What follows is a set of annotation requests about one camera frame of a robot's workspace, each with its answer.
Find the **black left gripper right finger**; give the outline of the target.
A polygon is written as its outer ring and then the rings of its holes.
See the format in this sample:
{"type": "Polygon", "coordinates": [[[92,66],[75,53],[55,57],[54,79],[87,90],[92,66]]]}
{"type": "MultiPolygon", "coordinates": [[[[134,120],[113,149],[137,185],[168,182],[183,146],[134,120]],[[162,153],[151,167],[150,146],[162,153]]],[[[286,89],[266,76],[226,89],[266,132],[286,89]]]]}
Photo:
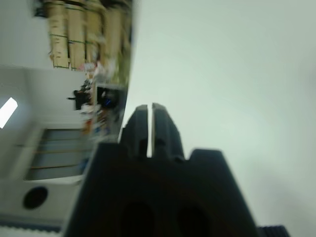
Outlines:
{"type": "Polygon", "coordinates": [[[183,161],[181,136],[166,107],[153,103],[152,114],[152,157],[183,161]]]}

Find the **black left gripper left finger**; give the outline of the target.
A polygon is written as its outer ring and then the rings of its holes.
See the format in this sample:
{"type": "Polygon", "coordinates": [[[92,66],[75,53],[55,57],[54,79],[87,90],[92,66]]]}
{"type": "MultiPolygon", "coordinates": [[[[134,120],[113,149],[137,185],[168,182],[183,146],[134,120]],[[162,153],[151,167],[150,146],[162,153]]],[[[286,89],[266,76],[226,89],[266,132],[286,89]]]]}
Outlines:
{"type": "Polygon", "coordinates": [[[140,105],[135,108],[127,124],[122,129],[120,143],[131,158],[146,158],[148,149],[148,108],[140,105]]]}

